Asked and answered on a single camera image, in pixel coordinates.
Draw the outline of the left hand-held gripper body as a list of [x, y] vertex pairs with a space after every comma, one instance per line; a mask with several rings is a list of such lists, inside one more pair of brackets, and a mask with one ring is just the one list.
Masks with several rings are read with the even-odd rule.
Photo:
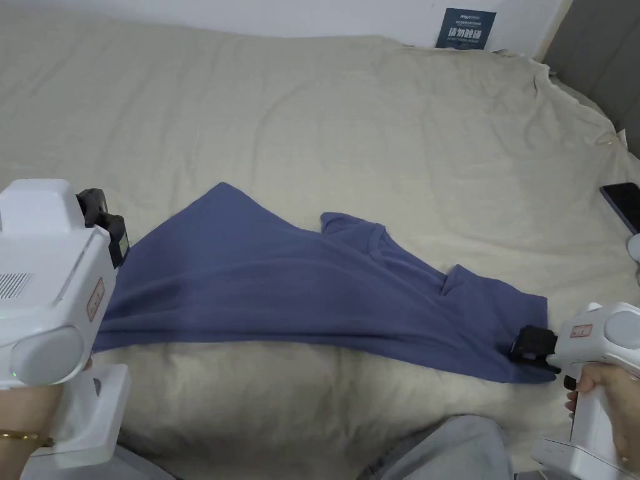
[[118, 269], [101, 189], [19, 179], [1, 193], [1, 388], [64, 383], [35, 471], [106, 463], [131, 388], [128, 367], [88, 367]]

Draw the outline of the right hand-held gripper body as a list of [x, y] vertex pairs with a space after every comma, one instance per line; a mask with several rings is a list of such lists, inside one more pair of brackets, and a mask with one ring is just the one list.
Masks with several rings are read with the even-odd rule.
[[[546, 358], [565, 380], [578, 381], [589, 363], [612, 364], [639, 375], [639, 309], [628, 303], [591, 303], [565, 321], [555, 334], [526, 326], [512, 344], [511, 356]], [[626, 469], [613, 443], [605, 392], [597, 387], [580, 394], [570, 432], [536, 440], [532, 459], [568, 479], [638, 479]]]

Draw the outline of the person's right hand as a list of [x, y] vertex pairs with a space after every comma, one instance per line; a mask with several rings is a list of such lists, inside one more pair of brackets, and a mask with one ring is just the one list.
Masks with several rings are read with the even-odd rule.
[[623, 368], [591, 363], [582, 368], [576, 389], [567, 393], [565, 407], [574, 417], [578, 396], [603, 388], [609, 404], [613, 443], [626, 469], [639, 473], [639, 380]]

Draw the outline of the person's left hand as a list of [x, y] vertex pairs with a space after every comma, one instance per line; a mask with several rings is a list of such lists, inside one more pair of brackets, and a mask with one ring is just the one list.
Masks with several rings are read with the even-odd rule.
[[64, 383], [58, 383], [2, 390], [1, 438], [31, 443], [36, 448], [49, 444], [64, 388]]

